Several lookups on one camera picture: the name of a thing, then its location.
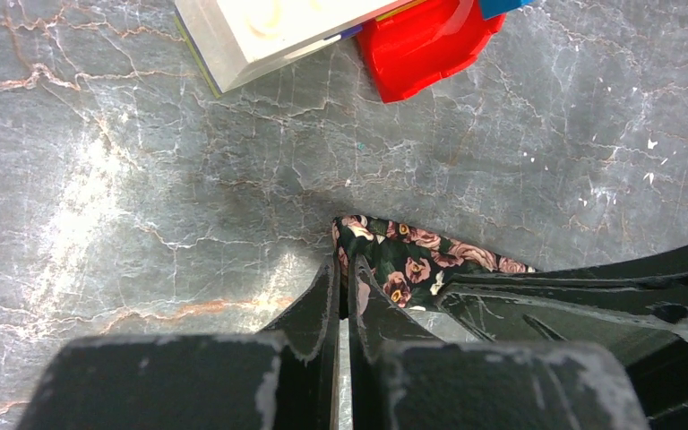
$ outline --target marble surface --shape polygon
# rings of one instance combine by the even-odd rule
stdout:
[[[351,41],[215,99],[167,0],[0,0],[0,428],[69,339],[258,329],[350,212],[542,269],[688,244],[688,2],[540,0],[385,106]]]

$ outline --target blue plastic piece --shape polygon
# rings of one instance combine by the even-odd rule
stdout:
[[[503,13],[508,13],[532,1],[533,0],[478,0],[481,6],[481,16],[484,20],[494,18]]]

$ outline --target black object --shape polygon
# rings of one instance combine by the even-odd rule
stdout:
[[[688,246],[450,279],[437,304],[483,340],[460,345],[396,307],[364,258],[350,264],[348,288],[339,273],[327,258],[255,335],[75,340],[18,428],[333,428],[346,316],[357,430],[688,429]]]

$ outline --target black floral fabric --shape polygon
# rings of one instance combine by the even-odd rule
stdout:
[[[478,246],[386,219],[336,218],[331,233],[344,285],[349,261],[363,255],[378,285],[399,307],[437,311],[433,297],[455,274],[535,271]]]

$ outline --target red plastic toy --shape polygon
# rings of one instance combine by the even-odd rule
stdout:
[[[504,19],[484,21],[478,1],[426,0],[366,23],[357,42],[381,100],[389,103],[473,64]]]

